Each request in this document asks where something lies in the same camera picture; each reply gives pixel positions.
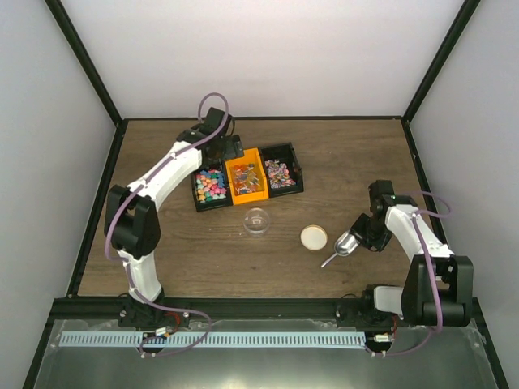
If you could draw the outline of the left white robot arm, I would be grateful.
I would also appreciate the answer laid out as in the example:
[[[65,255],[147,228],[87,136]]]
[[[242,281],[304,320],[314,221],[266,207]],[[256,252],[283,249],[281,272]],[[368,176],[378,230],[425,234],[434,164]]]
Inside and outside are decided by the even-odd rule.
[[[154,259],[161,239],[161,205],[204,162],[242,154],[232,115],[211,108],[205,118],[183,131],[143,176],[127,186],[110,188],[105,209],[105,256],[123,265],[129,294],[141,302],[137,317],[147,327],[157,327],[165,320],[166,308],[157,301],[163,288]]]

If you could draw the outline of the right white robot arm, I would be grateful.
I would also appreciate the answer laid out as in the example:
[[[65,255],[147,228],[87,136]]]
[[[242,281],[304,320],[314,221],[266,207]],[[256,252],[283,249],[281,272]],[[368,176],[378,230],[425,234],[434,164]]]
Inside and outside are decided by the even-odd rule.
[[[377,327],[389,313],[414,326],[465,327],[472,317],[474,267],[456,255],[432,231],[423,217],[441,218],[422,210],[407,194],[396,194],[389,180],[368,186],[370,212],[361,214],[349,230],[353,248],[379,253],[394,237],[410,267],[403,287],[378,285],[360,306],[363,322]]]

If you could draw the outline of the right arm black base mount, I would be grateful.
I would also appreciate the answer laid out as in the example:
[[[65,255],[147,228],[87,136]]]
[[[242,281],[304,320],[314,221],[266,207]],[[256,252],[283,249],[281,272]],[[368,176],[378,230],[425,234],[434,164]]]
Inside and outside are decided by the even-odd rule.
[[[375,288],[369,284],[359,295],[346,293],[336,304],[335,315],[340,323],[351,327],[393,327],[400,318],[397,314],[375,308]]]

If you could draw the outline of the metal scoop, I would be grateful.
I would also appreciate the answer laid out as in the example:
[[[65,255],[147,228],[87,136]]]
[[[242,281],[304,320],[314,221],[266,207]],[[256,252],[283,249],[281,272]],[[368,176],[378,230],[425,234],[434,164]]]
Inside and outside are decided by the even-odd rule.
[[[336,257],[347,257],[352,254],[359,246],[358,239],[350,232],[343,233],[334,243],[333,254],[325,259],[320,267],[328,266]]]

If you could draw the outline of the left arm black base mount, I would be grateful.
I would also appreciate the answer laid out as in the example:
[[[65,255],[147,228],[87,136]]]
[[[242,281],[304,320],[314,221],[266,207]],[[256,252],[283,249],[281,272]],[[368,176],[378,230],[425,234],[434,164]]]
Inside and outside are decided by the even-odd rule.
[[[135,300],[129,293],[118,296],[121,304],[118,324],[120,327],[156,329],[158,327],[186,327],[189,318],[183,313],[158,310]]]

